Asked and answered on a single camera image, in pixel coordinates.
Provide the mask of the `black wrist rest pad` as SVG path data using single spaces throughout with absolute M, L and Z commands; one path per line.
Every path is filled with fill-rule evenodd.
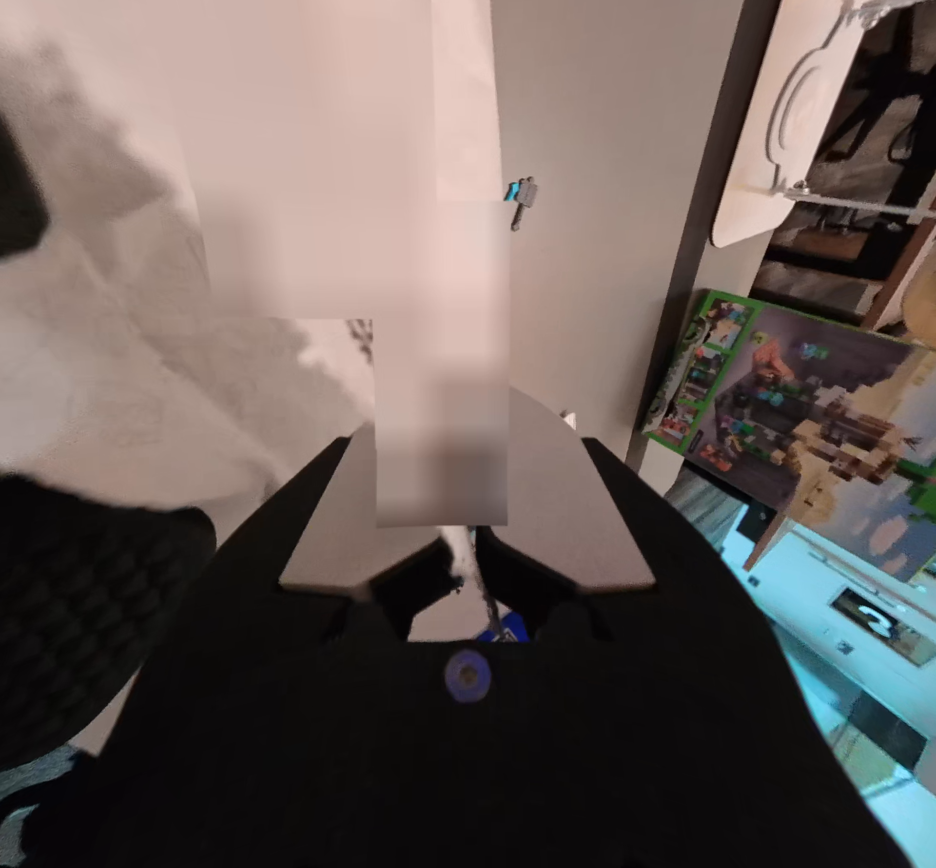
M 84 730 L 145 662 L 216 551 L 198 508 L 1 480 L 1 768 Z

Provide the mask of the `white stand base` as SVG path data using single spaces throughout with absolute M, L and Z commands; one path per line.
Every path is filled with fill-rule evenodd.
M 774 231 L 795 204 L 934 218 L 913 207 L 812 193 L 806 175 L 866 32 L 928 0 L 780 0 L 710 243 L 726 248 Z

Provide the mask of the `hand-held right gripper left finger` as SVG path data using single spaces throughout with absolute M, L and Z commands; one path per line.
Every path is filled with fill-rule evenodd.
M 376 440 L 372 424 L 348 441 L 279 577 L 298 594 L 378 599 L 402 581 L 404 595 L 434 604 L 462 586 L 453 554 L 436 527 L 380 527 L 376 516 Z

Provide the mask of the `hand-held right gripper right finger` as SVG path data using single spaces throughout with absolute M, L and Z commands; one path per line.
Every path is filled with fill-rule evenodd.
M 507 521 L 478 528 L 476 561 L 502 604 L 647 591 L 656 584 L 579 433 L 509 394 Z

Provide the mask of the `wooden desk black legs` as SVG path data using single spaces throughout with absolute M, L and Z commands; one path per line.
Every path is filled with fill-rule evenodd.
M 934 209 L 934 1 L 863 39 L 804 183 L 872 206 Z M 851 206 L 796 205 L 774 232 L 751 295 L 881 329 L 933 247 L 934 220 Z

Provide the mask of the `lego set box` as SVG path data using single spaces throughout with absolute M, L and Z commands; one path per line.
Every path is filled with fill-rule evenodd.
M 642 431 L 898 581 L 934 559 L 931 347 L 709 289 Z

